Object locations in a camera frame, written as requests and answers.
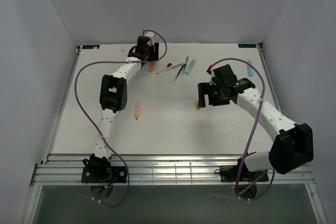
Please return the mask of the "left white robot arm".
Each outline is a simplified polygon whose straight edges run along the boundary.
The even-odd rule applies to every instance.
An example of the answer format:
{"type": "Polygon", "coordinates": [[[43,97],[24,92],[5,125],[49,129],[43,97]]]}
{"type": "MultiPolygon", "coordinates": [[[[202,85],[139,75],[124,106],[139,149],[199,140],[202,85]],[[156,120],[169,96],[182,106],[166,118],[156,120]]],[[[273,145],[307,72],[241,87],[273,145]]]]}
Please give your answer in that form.
{"type": "Polygon", "coordinates": [[[105,182],[111,177],[109,158],[112,154],[124,162],[120,154],[113,150],[108,143],[108,136],[111,132],[111,124],[114,118],[126,107],[128,101],[128,81],[140,71],[145,64],[155,63],[160,59],[159,43],[155,42],[153,38],[140,36],[137,44],[129,50],[126,60],[92,62],[82,67],[76,75],[75,82],[78,82],[79,75],[90,66],[104,63],[121,65],[113,74],[105,74],[101,79],[99,103],[102,117],[100,126],[97,126],[81,105],[78,97],[77,84],[75,84],[74,87],[77,104],[99,134],[99,138],[90,158],[83,161],[83,163],[100,182],[105,182]]]}

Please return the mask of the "orange highlighter pen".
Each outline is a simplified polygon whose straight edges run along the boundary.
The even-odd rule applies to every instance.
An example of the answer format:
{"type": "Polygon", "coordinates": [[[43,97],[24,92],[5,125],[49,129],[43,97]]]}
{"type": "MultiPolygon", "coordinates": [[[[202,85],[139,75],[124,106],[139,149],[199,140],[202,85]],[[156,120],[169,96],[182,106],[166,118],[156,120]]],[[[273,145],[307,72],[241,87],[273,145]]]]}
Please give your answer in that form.
{"type": "Polygon", "coordinates": [[[154,71],[154,64],[150,64],[148,72],[152,73],[154,71]]]}

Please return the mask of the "yellow highlighter pen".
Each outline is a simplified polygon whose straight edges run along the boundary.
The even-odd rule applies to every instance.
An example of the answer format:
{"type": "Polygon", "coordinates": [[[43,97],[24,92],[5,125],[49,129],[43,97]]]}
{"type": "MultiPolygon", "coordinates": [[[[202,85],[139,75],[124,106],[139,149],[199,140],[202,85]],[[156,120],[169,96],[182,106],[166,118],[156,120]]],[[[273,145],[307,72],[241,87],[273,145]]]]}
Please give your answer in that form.
{"type": "Polygon", "coordinates": [[[137,102],[135,104],[135,110],[134,110],[134,117],[136,120],[140,117],[140,111],[141,111],[141,103],[137,102]]]}

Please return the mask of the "blue highlighter pen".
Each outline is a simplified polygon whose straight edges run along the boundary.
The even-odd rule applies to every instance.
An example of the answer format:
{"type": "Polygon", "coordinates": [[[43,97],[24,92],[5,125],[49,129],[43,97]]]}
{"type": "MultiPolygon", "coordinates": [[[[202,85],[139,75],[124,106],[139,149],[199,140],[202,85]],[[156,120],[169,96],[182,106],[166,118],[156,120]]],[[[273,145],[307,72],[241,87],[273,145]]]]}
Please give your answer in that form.
{"type": "Polygon", "coordinates": [[[250,59],[247,59],[246,61],[248,62],[248,65],[247,65],[247,74],[248,74],[249,77],[253,77],[254,76],[254,70],[251,67],[252,62],[251,62],[250,59]]]}

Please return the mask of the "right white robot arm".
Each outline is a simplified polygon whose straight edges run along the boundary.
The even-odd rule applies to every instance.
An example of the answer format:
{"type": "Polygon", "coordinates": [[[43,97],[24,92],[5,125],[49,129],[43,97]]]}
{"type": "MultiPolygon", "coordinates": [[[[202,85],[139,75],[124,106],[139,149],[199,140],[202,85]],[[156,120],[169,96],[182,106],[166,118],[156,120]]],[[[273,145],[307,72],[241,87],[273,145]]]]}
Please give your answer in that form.
{"type": "Polygon", "coordinates": [[[233,101],[248,112],[268,133],[272,140],[268,151],[248,154],[237,167],[238,177],[250,180],[257,171],[275,170],[286,174],[313,160],[313,131],[306,124],[297,124],[285,117],[269,102],[262,100],[256,88],[235,83],[232,87],[220,87],[208,82],[199,83],[198,107],[227,105],[233,101]]]}

